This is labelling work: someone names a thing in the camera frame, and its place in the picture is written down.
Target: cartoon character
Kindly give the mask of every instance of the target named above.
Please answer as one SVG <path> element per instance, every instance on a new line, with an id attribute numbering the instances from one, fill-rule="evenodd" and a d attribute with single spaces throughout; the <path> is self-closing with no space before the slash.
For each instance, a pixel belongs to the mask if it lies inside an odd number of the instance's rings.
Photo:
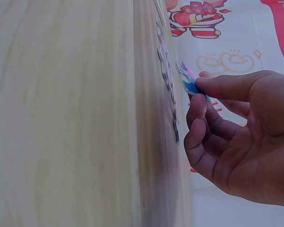
<path id="1" fill-rule="evenodd" d="M 222 14 L 218 13 L 216 7 L 220 7 L 226 0 L 206 0 L 190 2 L 180 8 L 179 11 L 169 11 L 170 27 L 173 36 L 180 36 L 190 31 L 194 37 L 215 39 L 221 32 L 215 26 L 224 20 Z"/>

